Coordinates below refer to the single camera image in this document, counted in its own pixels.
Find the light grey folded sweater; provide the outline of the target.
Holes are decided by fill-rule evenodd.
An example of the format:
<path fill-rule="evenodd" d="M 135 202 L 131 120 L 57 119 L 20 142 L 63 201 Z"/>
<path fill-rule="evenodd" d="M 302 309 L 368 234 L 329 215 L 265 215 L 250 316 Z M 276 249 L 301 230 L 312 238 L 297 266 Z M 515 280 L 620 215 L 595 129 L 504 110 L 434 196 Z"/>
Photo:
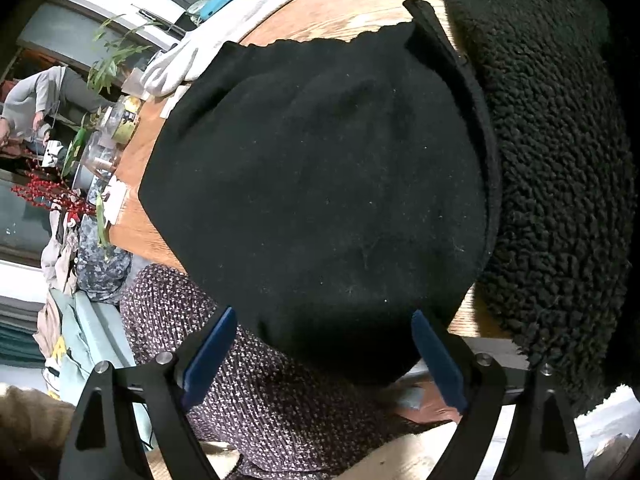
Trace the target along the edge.
<path fill-rule="evenodd" d="M 141 76 L 151 96 L 169 96 L 180 84 L 192 82 L 206 70 L 222 45 L 236 44 L 272 14 L 293 0 L 233 0 L 175 47 L 157 55 Z"/>

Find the person in grey sweater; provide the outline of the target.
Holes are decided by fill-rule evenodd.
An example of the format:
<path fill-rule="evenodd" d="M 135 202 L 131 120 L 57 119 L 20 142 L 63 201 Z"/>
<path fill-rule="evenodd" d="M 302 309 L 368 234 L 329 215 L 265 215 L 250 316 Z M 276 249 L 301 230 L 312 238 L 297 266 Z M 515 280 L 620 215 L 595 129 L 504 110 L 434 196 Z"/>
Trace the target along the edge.
<path fill-rule="evenodd" d="M 45 144 L 52 136 L 49 119 L 63 117 L 79 124 L 85 114 L 113 103 L 91 90 L 67 66 L 53 66 L 20 80 L 6 95 L 1 112 L 1 147 Z"/>

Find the black knit sweater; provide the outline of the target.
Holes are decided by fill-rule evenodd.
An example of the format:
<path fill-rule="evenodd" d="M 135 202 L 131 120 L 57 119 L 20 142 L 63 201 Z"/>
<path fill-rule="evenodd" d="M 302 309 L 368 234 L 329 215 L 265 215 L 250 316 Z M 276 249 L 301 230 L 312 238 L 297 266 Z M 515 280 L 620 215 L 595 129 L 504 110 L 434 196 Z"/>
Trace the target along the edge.
<path fill-rule="evenodd" d="M 170 113 L 138 196 L 192 281 L 317 373 L 383 388 L 496 244 L 497 142 L 432 8 L 350 41 L 224 44 Z"/>

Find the purple patterned knit garment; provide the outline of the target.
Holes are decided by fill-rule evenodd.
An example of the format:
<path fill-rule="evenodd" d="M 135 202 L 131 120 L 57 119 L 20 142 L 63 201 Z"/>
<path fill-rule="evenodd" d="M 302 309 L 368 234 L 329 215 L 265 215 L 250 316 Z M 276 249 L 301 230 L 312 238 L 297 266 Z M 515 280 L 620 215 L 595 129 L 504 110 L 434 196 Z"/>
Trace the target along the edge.
<path fill-rule="evenodd" d="M 120 302 L 139 364 L 176 350 L 216 310 L 184 274 L 159 264 L 140 271 Z M 238 451 L 232 479 L 420 479 L 456 428 L 409 422 L 371 393 L 308 370 L 244 328 L 188 419 L 198 440 Z"/>

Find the black fuzzy chair cushion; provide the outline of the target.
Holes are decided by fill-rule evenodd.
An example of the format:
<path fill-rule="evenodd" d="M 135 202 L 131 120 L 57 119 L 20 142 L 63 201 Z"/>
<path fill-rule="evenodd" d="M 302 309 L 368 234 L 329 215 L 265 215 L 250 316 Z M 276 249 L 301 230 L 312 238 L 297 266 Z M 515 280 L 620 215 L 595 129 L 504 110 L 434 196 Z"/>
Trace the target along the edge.
<path fill-rule="evenodd" d="M 498 143 L 502 204 L 476 290 L 573 410 L 620 383 L 638 202 L 618 78 L 624 0 L 444 0 Z"/>

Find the red berry branches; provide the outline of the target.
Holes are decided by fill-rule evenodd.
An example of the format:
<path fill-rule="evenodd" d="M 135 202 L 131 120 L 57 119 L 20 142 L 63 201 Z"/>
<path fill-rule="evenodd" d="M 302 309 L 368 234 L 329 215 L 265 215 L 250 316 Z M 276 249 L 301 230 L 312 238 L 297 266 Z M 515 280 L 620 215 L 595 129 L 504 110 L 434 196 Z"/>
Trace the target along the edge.
<path fill-rule="evenodd" d="M 55 168 L 39 168 L 32 159 L 26 160 L 25 183 L 14 184 L 11 191 L 29 205 L 65 212 L 75 221 L 94 217 L 96 207 L 79 190 L 71 188 Z"/>

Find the clear glass jar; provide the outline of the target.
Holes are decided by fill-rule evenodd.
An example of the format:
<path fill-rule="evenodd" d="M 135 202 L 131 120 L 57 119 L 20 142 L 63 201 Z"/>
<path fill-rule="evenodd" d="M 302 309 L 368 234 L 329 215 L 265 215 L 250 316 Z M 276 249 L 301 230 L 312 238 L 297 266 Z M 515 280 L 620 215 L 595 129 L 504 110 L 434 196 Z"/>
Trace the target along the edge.
<path fill-rule="evenodd" d="M 120 146 L 106 133 L 93 131 L 82 152 L 80 163 L 96 177 L 108 180 L 122 158 Z"/>

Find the white folded napkin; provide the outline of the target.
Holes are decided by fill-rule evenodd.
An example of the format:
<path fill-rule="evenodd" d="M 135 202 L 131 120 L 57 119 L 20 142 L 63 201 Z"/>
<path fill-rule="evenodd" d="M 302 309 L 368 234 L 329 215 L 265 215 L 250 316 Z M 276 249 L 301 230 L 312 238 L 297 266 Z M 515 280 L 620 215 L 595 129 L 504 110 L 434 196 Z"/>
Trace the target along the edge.
<path fill-rule="evenodd" d="M 125 182 L 113 176 L 108 181 L 107 186 L 102 193 L 104 218 L 114 226 L 120 215 L 120 211 L 129 195 L 129 186 Z"/>

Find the teal storage box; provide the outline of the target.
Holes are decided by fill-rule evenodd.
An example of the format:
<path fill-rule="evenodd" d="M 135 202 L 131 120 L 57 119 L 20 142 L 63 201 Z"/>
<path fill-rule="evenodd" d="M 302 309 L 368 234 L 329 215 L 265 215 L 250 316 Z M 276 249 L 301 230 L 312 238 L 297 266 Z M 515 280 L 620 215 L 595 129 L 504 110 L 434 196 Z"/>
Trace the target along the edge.
<path fill-rule="evenodd" d="M 206 21 L 231 1 L 233 0 L 206 0 L 204 6 L 198 11 L 198 17 L 201 21 Z"/>

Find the green potted plant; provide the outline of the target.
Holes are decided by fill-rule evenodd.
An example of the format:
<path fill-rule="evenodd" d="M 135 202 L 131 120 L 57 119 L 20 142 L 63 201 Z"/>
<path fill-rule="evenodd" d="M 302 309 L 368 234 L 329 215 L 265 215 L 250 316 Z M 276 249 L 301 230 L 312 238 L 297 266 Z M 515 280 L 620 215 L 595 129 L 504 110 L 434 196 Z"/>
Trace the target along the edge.
<path fill-rule="evenodd" d="M 100 42 L 105 50 L 104 58 L 94 62 L 89 68 L 87 87 L 96 93 L 101 93 L 103 90 L 110 93 L 112 85 L 119 80 L 120 74 L 125 71 L 127 61 L 133 56 L 138 56 L 151 49 L 150 46 L 139 44 L 134 36 L 138 36 L 139 32 L 144 32 L 147 28 L 158 25 L 157 20 L 146 21 L 142 25 L 127 30 L 119 38 L 107 39 L 107 29 L 111 28 L 118 18 L 122 18 L 122 14 L 103 21 L 93 37 L 93 41 Z"/>

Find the glass jar green label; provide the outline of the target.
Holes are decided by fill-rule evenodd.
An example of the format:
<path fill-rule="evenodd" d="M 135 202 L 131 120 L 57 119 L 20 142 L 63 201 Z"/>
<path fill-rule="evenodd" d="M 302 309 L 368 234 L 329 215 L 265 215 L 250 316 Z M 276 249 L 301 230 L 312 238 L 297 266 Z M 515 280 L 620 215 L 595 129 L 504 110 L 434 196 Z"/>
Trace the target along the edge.
<path fill-rule="evenodd" d="M 122 96 L 114 106 L 111 118 L 114 119 L 112 139 L 122 145 L 131 140 L 139 122 L 142 101 L 136 96 Z"/>

